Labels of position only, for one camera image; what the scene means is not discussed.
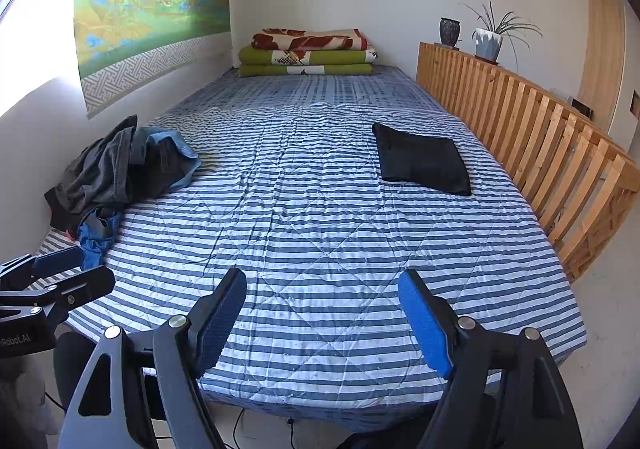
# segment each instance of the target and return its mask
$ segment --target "plant pot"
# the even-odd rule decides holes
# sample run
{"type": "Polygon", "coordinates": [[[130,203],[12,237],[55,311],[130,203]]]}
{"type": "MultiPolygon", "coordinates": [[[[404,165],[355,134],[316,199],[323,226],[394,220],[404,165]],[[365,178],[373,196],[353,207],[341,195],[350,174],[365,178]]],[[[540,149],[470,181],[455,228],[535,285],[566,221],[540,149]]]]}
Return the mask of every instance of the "plant pot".
{"type": "Polygon", "coordinates": [[[502,36],[484,28],[476,28],[474,37],[476,38],[476,55],[495,63],[500,54],[502,36]]]}
{"type": "Polygon", "coordinates": [[[455,48],[460,36],[460,22],[449,18],[440,19],[440,42],[455,48]]]}

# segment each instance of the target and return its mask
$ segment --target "quilted bedspread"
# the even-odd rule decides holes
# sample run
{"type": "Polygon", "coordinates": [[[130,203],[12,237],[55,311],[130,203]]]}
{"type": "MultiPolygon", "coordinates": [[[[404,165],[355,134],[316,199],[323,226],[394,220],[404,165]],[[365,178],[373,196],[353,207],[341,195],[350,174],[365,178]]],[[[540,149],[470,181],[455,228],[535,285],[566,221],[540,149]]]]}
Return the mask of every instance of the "quilted bedspread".
{"type": "MultiPolygon", "coordinates": [[[[200,380],[207,398],[353,431],[437,400],[444,381],[399,307],[406,267],[485,328],[535,326],[559,361],[585,344],[529,205],[466,125],[401,71],[230,71],[153,124],[178,129],[203,167],[190,187],[128,209],[106,258],[113,293],[68,322],[93,339],[111,324],[153,328],[239,267],[248,294],[218,364],[200,380]],[[453,139],[473,196],[382,181],[374,121],[453,139]]],[[[52,231],[41,251],[67,245],[52,231]]]]}

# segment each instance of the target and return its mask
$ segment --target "dark vase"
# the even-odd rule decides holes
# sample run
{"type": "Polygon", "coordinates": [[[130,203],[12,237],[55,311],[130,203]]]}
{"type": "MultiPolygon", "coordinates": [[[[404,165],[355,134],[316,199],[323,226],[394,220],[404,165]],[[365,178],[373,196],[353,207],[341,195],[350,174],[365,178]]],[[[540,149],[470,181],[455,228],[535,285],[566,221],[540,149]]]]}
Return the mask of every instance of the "dark vase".
{"type": "Polygon", "coordinates": [[[460,22],[449,18],[440,19],[440,42],[455,48],[460,36],[460,22]]]}

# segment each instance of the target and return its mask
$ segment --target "wooden headboard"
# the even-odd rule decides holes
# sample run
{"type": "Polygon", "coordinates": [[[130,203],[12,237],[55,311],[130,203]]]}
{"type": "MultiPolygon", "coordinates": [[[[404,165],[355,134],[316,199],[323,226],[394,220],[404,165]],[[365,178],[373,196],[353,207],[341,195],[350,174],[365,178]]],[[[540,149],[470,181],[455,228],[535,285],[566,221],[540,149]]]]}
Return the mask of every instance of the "wooden headboard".
{"type": "Polygon", "coordinates": [[[416,81],[502,164],[569,281],[580,277],[634,204],[634,161],[545,89],[472,55],[421,43],[416,81]]]}

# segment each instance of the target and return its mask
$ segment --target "silver bolt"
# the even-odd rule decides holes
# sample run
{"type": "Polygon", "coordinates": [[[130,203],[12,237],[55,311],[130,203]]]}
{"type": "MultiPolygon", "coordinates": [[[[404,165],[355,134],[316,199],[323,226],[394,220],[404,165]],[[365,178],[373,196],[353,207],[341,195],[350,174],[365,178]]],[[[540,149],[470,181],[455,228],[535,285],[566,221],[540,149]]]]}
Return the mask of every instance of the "silver bolt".
{"type": "Polygon", "coordinates": [[[120,327],[119,326],[109,326],[107,330],[104,331],[104,336],[107,339],[115,339],[118,335],[120,335],[120,327]]]}
{"type": "Polygon", "coordinates": [[[462,330],[473,330],[476,327],[476,322],[465,315],[458,319],[458,326],[460,326],[462,330]]]}
{"type": "Polygon", "coordinates": [[[535,328],[529,327],[524,329],[524,336],[530,341],[537,341],[540,339],[540,332],[535,328]]]}
{"type": "Polygon", "coordinates": [[[187,324],[187,318],[184,315],[174,315],[169,320],[169,326],[171,328],[181,328],[187,324]]]}

